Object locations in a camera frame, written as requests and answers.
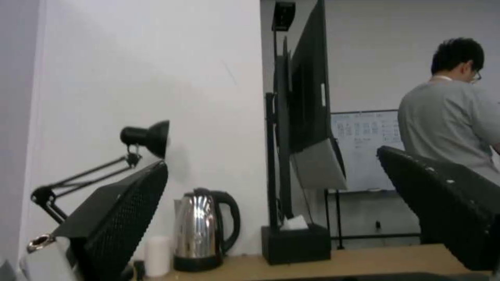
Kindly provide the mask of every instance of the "gray t-shirt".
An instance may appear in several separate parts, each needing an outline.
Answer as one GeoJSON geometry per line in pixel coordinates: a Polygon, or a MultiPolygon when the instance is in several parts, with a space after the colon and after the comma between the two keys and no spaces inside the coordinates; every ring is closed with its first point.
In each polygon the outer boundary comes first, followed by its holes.
{"type": "Polygon", "coordinates": [[[500,143],[500,105],[473,85],[421,84],[402,99],[398,121],[408,152],[465,165],[500,186],[490,148],[500,143]]]}

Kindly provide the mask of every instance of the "black tissue box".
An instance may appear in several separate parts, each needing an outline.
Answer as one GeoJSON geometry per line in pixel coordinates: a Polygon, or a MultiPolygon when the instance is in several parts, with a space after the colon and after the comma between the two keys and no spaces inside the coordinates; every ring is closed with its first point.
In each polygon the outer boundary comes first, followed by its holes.
{"type": "Polygon", "coordinates": [[[262,254],[270,265],[329,260],[332,243],[328,229],[309,224],[309,229],[261,228],[262,254]]]}

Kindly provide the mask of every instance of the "white cylinder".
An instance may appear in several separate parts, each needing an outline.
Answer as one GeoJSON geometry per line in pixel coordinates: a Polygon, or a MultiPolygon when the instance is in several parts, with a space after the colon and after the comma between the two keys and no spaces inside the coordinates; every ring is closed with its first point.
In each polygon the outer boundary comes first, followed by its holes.
{"type": "Polygon", "coordinates": [[[166,236],[151,237],[146,241],[144,267],[149,277],[159,277],[170,271],[170,239],[166,236]]]}

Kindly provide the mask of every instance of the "lanyard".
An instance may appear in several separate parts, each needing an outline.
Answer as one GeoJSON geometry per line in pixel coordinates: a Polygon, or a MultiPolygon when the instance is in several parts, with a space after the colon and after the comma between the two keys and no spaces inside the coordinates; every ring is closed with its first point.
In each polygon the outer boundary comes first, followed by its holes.
{"type": "Polygon", "coordinates": [[[444,75],[434,75],[433,78],[442,79],[442,80],[448,80],[448,81],[453,81],[453,79],[451,79],[448,76],[444,76],[444,75]]]}

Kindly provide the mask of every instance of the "desk surface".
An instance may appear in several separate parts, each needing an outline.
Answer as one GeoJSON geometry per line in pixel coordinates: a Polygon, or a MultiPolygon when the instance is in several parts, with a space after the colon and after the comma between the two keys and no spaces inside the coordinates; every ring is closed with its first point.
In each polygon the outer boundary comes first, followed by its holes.
{"type": "Polygon", "coordinates": [[[270,266],[262,256],[232,256],[214,270],[172,271],[149,281],[238,281],[346,276],[403,272],[463,274],[470,272],[443,245],[419,245],[358,250],[335,250],[327,261],[270,266]]]}

